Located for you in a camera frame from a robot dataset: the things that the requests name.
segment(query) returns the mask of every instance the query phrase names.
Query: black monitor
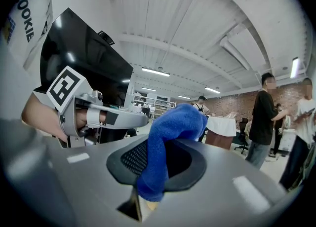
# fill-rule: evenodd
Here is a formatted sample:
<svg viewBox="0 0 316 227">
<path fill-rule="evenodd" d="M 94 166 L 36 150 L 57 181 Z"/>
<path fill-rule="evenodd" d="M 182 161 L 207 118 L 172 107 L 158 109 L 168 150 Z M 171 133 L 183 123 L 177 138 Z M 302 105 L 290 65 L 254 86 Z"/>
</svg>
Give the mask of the black monitor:
<svg viewBox="0 0 316 227">
<path fill-rule="evenodd" d="M 69 8 L 52 24 L 44 42 L 41 87 L 36 91 L 46 93 L 66 66 L 86 77 L 103 94 L 104 104 L 124 105 L 132 66 Z"/>
</svg>

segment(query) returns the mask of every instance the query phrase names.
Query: ceiling light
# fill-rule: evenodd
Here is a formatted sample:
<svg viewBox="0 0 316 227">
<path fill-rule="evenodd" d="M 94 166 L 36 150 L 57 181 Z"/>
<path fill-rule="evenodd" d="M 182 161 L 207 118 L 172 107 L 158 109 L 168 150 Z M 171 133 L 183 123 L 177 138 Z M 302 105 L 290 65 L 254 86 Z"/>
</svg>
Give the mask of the ceiling light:
<svg viewBox="0 0 316 227">
<path fill-rule="evenodd" d="M 56 26 L 57 26 L 58 28 L 61 28 L 61 27 L 62 27 L 62 25 L 61 25 L 61 17 L 60 17 L 60 16 L 56 18 L 55 24 L 56 24 Z"/>
<path fill-rule="evenodd" d="M 145 87 L 142 87 L 142 89 L 149 90 L 149 91 L 155 91 L 155 92 L 156 92 L 156 90 L 154 90 L 154 89 L 150 89 L 150 88 L 145 88 Z"/>
<path fill-rule="evenodd" d="M 189 99 L 189 97 L 185 97 L 185 96 L 181 96 L 181 95 L 179 95 L 179 97 L 184 98 L 184 99 Z"/>
<path fill-rule="evenodd" d="M 214 93 L 216 93 L 216 94 L 220 94 L 220 93 L 221 93 L 221 92 L 218 92 L 218 91 L 216 91 L 216 90 L 214 90 L 214 89 L 211 89 L 211 88 L 209 88 L 209 87 L 206 87 L 205 89 L 208 90 L 208 91 L 212 91 L 212 92 L 214 92 Z"/>
<path fill-rule="evenodd" d="M 67 52 L 67 56 L 70 59 L 71 62 L 75 62 L 75 58 L 71 52 Z"/>
<path fill-rule="evenodd" d="M 299 68 L 299 63 L 300 63 L 300 59 L 299 58 L 295 58 L 293 59 L 292 62 L 292 71 L 291 71 L 291 78 L 295 78 L 297 76 L 297 71 Z"/>
<path fill-rule="evenodd" d="M 149 72 L 149 73 L 153 73 L 153 74 L 157 74 L 157 75 L 163 75 L 163 76 L 167 76 L 167 77 L 170 76 L 170 74 L 166 74 L 166 73 L 155 71 L 155 70 L 150 70 L 150 69 L 147 69 L 147 68 L 142 68 L 142 70 L 145 71 L 145 72 Z"/>
</svg>

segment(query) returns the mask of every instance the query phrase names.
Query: hair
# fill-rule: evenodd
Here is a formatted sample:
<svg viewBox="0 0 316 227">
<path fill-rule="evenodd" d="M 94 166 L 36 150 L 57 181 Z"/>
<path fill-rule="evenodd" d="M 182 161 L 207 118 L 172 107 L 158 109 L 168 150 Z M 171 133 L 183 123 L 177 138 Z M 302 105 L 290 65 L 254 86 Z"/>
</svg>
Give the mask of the hair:
<svg viewBox="0 0 316 227">
<path fill-rule="evenodd" d="M 274 78 L 273 74 L 271 73 L 265 73 L 261 76 L 261 85 L 263 86 L 265 84 L 265 81 L 269 78 Z"/>
<path fill-rule="evenodd" d="M 310 83 L 310 85 L 313 84 L 313 82 L 312 82 L 312 80 L 311 80 L 310 78 L 305 78 L 305 79 L 303 80 L 303 83 L 304 83 L 305 81 L 308 81 L 308 82 Z"/>
</svg>

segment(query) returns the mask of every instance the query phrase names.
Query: blue towel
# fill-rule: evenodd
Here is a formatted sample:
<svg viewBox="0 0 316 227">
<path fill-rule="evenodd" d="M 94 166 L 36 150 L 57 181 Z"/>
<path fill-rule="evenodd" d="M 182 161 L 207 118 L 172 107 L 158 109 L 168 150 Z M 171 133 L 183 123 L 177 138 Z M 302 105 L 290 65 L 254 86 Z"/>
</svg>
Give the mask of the blue towel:
<svg viewBox="0 0 316 227">
<path fill-rule="evenodd" d="M 139 195 L 147 201 L 161 201 L 168 180 L 164 143 L 176 138 L 195 140 L 205 131 L 207 118 L 190 104 L 179 104 L 156 119 L 151 127 L 147 167 L 137 180 Z"/>
</svg>

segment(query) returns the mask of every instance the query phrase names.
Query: white ceiling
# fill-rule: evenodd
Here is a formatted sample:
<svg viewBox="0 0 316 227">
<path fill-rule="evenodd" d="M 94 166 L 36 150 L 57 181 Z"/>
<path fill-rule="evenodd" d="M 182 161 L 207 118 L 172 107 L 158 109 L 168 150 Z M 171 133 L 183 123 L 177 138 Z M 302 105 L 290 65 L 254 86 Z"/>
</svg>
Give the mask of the white ceiling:
<svg viewBox="0 0 316 227">
<path fill-rule="evenodd" d="M 312 31 L 296 0 L 110 0 L 110 5 L 118 33 L 113 39 L 134 68 L 138 91 L 147 87 L 192 99 L 215 96 L 206 87 L 218 87 L 223 95 L 242 93 L 258 88 L 260 75 L 268 71 L 279 84 L 292 82 L 295 57 L 304 61 L 303 74 L 309 63 Z M 219 45 L 237 25 L 249 30 L 264 65 L 246 70 Z M 170 77 L 142 67 L 163 67 Z"/>
</svg>

